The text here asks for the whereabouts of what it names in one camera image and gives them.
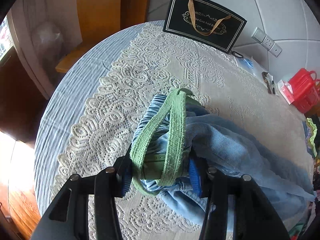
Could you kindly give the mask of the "white wall power strip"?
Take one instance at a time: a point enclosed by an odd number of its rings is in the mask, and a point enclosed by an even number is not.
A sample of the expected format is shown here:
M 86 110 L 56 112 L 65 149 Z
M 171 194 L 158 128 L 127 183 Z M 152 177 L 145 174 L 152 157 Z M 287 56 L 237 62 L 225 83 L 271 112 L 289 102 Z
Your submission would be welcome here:
M 252 38 L 261 44 L 274 57 L 278 57 L 282 52 L 282 48 L 258 27 L 253 31 Z

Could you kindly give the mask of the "red plastic bear case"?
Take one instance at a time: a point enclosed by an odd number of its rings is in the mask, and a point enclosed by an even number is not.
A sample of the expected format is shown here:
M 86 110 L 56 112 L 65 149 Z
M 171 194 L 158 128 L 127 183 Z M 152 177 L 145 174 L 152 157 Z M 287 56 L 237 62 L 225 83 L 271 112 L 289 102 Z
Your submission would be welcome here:
M 290 80 L 293 105 L 301 113 L 308 112 L 319 101 L 319 79 L 314 70 L 301 68 Z

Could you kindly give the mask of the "white lace tablecloth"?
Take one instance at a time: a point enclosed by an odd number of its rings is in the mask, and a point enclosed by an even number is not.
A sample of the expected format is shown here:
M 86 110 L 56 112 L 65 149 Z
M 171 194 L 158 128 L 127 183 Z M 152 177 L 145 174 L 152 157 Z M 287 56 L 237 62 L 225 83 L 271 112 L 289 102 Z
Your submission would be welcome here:
M 311 181 L 313 160 L 306 149 L 303 114 L 280 95 L 268 94 L 233 56 L 146 23 L 99 82 L 57 158 L 52 196 L 71 174 L 96 174 L 125 153 L 152 98 L 175 88 L 191 90 L 209 113 L 241 127 L 303 169 Z

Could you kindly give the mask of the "blue quilted under cloth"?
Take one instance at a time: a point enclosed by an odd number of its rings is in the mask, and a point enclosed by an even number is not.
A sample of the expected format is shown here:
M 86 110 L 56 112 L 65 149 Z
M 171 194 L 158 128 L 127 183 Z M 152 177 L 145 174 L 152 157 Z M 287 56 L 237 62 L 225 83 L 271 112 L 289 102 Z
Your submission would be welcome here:
M 99 79 L 108 74 L 112 62 L 143 27 L 144 24 L 134 25 L 100 42 L 67 72 L 50 98 L 35 142 L 35 197 L 41 215 L 50 205 L 50 190 L 59 166 L 57 158 L 69 144 L 72 125 L 79 123 L 86 100 L 98 91 Z

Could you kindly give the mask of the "red white tissue pack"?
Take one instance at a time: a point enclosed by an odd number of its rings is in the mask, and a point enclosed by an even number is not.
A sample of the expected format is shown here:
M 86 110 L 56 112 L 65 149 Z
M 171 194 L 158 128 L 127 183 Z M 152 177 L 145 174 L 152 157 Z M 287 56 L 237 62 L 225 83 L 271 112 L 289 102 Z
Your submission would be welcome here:
M 280 80 L 277 83 L 278 86 L 278 90 L 281 93 L 281 95 L 284 97 L 284 99 L 286 100 L 286 102 L 290 105 L 291 103 L 294 102 L 294 96 L 293 96 L 293 89 L 292 86 L 283 80 Z

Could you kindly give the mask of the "stack of folded clothes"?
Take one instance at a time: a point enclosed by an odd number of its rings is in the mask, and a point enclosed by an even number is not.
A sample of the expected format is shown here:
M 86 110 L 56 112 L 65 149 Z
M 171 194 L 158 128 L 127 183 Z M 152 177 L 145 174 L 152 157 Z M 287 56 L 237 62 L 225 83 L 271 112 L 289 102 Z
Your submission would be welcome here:
M 307 117 L 303 122 L 305 143 L 308 154 L 315 161 L 315 166 L 319 167 L 319 117 L 314 114 Z

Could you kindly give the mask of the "light blue drawstring pants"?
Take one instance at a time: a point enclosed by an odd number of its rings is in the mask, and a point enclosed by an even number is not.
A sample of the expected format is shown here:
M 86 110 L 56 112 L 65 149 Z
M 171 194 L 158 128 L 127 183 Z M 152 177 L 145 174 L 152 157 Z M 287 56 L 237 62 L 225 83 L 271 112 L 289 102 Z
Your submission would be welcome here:
M 303 212 L 313 198 L 303 169 L 233 122 L 210 114 L 191 91 L 178 88 L 154 96 L 140 120 L 130 152 L 133 184 L 194 224 L 203 222 L 207 204 L 191 186 L 191 150 L 228 176 L 251 175 L 282 220 Z

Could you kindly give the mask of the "black gift bag gold ribbon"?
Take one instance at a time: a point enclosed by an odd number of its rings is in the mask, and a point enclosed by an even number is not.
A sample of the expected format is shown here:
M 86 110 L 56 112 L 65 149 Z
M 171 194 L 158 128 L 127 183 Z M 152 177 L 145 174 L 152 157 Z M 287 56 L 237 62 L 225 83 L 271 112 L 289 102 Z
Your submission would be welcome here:
M 170 0 L 163 31 L 230 53 L 247 21 L 210 0 Z

